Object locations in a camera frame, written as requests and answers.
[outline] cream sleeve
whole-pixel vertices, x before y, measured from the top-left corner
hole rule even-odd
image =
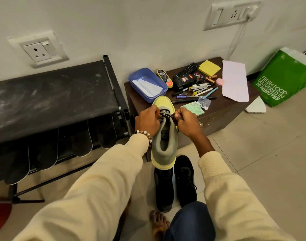
[[[278,227],[247,183],[231,172],[218,152],[204,154],[198,165],[216,240],[294,240]]]
[[[147,148],[143,134],[112,147],[63,199],[40,210],[14,240],[112,240]]]

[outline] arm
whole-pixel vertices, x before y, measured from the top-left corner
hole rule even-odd
[[[204,197],[217,240],[294,240],[267,213],[247,183],[214,151],[195,114],[177,111],[179,130],[195,144],[205,182]]]
[[[155,135],[160,126],[156,110],[141,112],[135,129]],[[63,199],[40,210],[14,240],[112,240],[147,148],[148,138],[143,134],[133,135],[125,146],[112,147]]]

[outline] floor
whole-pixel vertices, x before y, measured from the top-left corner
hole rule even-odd
[[[276,223],[297,240],[306,240],[306,88],[266,113],[242,112],[225,129],[209,136],[230,169],[241,175]],[[32,174],[19,184],[19,191],[99,158],[105,150],[96,149],[83,158],[74,158],[52,167],[51,171]],[[198,201],[205,202],[204,182],[197,166],[194,145],[178,150],[187,155],[195,170]],[[84,172],[72,174],[35,191],[23,199],[45,198],[42,204],[14,205],[11,216],[0,230],[0,241],[8,241],[21,231],[47,203],[62,198]],[[0,182],[0,196],[7,187]],[[155,209],[155,183],[151,162],[144,163],[132,189],[130,213],[122,241],[152,240],[148,214]],[[174,200],[166,214],[171,221],[180,209]]]

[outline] person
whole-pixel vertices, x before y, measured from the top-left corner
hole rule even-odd
[[[155,240],[294,240],[214,151],[196,115],[180,108],[175,118],[179,131],[192,140],[199,153],[206,204],[187,204],[171,223],[162,213],[152,211]],[[159,126],[156,106],[135,118],[135,130],[145,130],[151,136]],[[113,240],[148,146],[148,136],[137,133],[125,145],[112,147],[63,199],[41,209],[14,240]]]

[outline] green bag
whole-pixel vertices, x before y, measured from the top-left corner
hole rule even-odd
[[[253,85],[270,106],[280,104],[306,87],[306,55],[286,47],[280,49]]]

